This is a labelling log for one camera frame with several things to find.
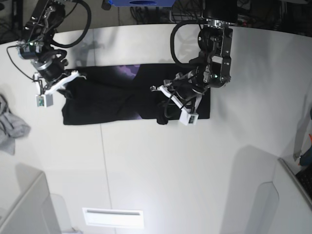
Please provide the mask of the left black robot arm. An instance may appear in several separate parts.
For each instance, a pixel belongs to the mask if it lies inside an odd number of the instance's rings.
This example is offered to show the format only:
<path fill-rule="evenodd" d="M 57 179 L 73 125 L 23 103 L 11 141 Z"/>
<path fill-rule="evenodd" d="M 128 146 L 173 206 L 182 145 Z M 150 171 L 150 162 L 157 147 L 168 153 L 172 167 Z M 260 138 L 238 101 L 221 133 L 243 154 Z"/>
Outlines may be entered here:
<path fill-rule="evenodd" d="M 211 88 L 221 88 L 231 81 L 232 25 L 238 18 L 235 0 L 201 1 L 201 18 L 179 22 L 170 35 L 170 52 L 175 64 L 189 69 L 186 74 L 177 73 L 172 80 L 164 80 L 161 86 L 150 90 L 161 92 L 167 100 L 160 103 L 157 123 L 166 125 L 178 117 L 184 125 L 195 125 L 199 119 L 198 108 Z M 198 57 L 182 63 L 176 56 L 175 37 L 185 26 L 199 26 Z"/>

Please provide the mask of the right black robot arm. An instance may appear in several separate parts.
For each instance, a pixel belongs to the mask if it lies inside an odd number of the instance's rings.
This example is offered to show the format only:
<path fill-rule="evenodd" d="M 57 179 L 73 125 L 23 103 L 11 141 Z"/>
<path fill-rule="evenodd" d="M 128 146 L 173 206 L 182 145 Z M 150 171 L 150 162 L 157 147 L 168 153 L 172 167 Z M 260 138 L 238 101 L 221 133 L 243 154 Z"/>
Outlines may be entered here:
<path fill-rule="evenodd" d="M 65 90 L 67 83 L 79 78 L 77 70 L 67 70 L 67 49 L 78 45 L 86 36 L 92 19 L 89 5 L 83 0 L 76 0 L 86 10 L 87 20 L 81 35 L 69 44 L 54 40 L 56 29 L 68 17 L 64 2 L 60 0 L 39 0 L 31 18 L 25 24 L 21 37 L 14 46 L 23 60 L 29 60 L 36 72 L 31 81 L 36 84 L 39 106 L 44 106 L 54 92 Z"/>

